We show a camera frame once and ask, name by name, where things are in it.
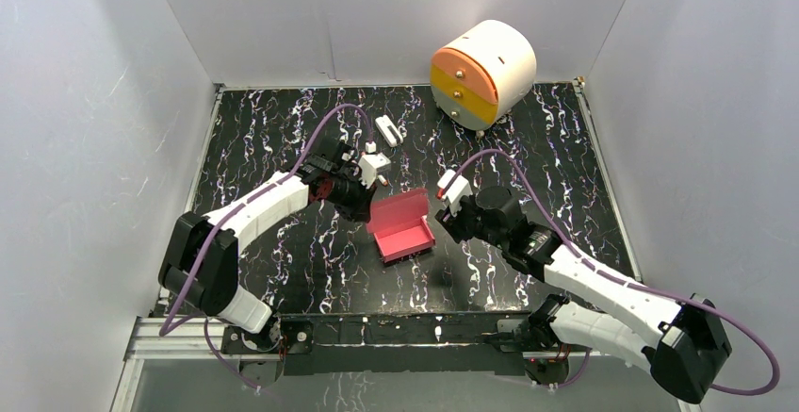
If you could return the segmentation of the pink paper box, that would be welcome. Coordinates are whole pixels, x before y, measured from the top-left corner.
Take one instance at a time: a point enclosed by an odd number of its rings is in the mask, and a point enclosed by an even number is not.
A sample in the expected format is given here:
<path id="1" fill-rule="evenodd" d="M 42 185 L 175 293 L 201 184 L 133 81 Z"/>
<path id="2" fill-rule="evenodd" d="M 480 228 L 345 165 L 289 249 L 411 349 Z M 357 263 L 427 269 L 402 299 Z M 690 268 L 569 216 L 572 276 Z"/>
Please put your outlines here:
<path id="1" fill-rule="evenodd" d="M 375 239 L 384 264 L 434 246 L 428 214 L 429 196 L 422 188 L 392 195 L 371 205 L 367 231 Z"/>

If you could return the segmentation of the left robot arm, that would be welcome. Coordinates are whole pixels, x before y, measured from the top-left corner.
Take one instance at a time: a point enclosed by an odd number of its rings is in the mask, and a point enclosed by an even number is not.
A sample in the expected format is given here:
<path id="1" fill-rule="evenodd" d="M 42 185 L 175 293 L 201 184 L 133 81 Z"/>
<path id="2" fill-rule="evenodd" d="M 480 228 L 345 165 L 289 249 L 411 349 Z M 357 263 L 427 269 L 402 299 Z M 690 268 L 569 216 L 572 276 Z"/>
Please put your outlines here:
<path id="1" fill-rule="evenodd" d="M 277 347 L 282 328 L 270 305 L 238 280 L 242 251 L 274 225 L 316 202 L 331 204 L 350 222 L 369 222 L 372 198 L 390 159 L 369 143 L 363 154 L 343 141 L 323 140 L 301 155 L 296 169 L 275 173 L 228 206 L 188 211 L 172 230 L 158 282 L 204 313 L 245 331 L 255 350 Z"/>

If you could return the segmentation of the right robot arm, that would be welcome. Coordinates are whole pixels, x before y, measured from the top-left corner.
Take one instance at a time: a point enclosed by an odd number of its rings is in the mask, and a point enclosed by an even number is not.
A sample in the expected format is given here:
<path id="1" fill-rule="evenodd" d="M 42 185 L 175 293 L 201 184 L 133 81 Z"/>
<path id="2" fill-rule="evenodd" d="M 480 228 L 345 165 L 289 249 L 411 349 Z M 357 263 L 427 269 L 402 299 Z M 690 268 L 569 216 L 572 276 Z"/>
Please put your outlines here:
<path id="1" fill-rule="evenodd" d="M 443 207 L 435 218 L 454 240 L 484 241 L 517 271 L 595 306 L 548 299 L 529 318 L 538 347 L 553 350 L 566 343 L 613 355 L 648 372 L 682 402 L 702 402 L 731 354 L 711 301 L 663 298 L 603 269 L 553 228 L 531 221 L 507 188 L 473 192 L 468 185 L 452 186 L 437 197 Z"/>

